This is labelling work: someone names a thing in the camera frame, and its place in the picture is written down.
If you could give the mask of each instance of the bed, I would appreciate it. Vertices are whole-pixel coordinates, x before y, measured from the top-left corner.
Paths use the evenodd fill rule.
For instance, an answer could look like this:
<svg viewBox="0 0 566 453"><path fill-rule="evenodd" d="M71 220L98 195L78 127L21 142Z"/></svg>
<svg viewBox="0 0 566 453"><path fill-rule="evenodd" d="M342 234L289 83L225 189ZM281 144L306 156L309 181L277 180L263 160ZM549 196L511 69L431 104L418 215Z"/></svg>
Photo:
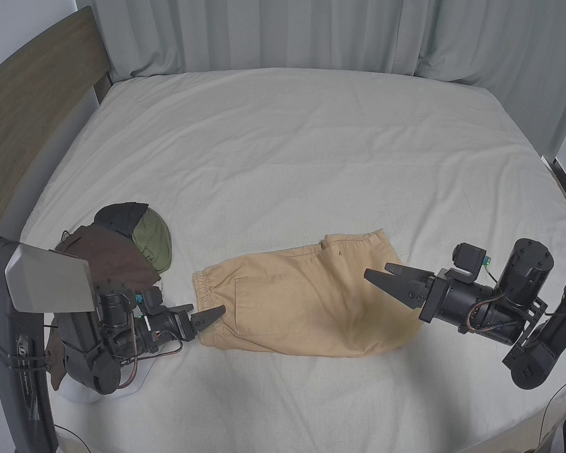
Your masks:
<svg viewBox="0 0 566 453"><path fill-rule="evenodd" d="M548 246L542 291L566 282L566 201L487 91L391 74L213 71L116 83L45 186L21 241L53 248L110 203L169 224L175 304L193 272L228 258L383 229L401 260L449 266L460 242L499 273L517 238ZM485 274L480 282L491 284ZM566 382L518 389L508 349L451 325L360 359L222 351L198 341L155 361L137 393L72 404L59 424L105 452L452 452L540 411Z"/></svg>

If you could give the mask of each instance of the khaki pants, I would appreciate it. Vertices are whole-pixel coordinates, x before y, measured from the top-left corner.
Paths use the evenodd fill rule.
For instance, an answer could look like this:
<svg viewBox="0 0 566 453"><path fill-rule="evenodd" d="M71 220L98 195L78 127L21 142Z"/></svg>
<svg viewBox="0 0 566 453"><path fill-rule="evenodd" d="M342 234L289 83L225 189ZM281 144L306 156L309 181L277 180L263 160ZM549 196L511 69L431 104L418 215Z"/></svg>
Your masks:
<svg viewBox="0 0 566 453"><path fill-rule="evenodd" d="M327 235L317 245L243 255L193 275L198 310L226 306L204 345L299 356L359 357L409 342L411 310L363 278L400 263L383 231Z"/></svg>

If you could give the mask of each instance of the brown garment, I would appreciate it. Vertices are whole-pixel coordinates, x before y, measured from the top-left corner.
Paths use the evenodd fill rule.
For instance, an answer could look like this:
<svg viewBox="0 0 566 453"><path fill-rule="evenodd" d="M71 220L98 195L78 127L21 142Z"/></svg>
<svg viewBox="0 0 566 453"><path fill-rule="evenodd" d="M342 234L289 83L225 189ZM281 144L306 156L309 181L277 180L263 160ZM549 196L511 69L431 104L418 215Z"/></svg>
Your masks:
<svg viewBox="0 0 566 453"><path fill-rule="evenodd" d="M110 278L113 282L125 282L131 291L139 293L161 278L130 238L95 223L80 226L55 250L86 260L92 283ZM50 383L57 390L67 372L64 347L56 329L50 331L45 354Z"/></svg>
<svg viewBox="0 0 566 453"><path fill-rule="evenodd" d="M198 309L226 313L200 341L220 349L358 357L409 342L412 310L363 278L400 263L383 231L327 235L317 245L244 255L193 275Z"/></svg>

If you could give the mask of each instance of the wooden headboard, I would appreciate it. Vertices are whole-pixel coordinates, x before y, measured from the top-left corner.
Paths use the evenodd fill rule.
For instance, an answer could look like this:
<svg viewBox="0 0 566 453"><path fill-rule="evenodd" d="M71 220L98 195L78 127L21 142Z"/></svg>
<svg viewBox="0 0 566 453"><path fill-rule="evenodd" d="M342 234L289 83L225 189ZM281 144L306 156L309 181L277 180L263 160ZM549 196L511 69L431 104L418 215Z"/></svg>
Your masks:
<svg viewBox="0 0 566 453"><path fill-rule="evenodd" d="M37 153L110 68L90 7L69 15L0 65L0 218Z"/></svg>

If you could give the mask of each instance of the curtain fold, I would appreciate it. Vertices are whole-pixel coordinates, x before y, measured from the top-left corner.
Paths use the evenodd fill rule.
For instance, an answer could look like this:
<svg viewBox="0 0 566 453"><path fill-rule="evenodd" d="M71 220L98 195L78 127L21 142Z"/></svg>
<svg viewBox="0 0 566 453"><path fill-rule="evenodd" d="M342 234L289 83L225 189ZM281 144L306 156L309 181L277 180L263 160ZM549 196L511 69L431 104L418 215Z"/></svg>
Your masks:
<svg viewBox="0 0 566 453"><path fill-rule="evenodd" d="M393 72L488 89L535 149L566 133L566 0L77 0L114 81L257 67Z"/></svg>

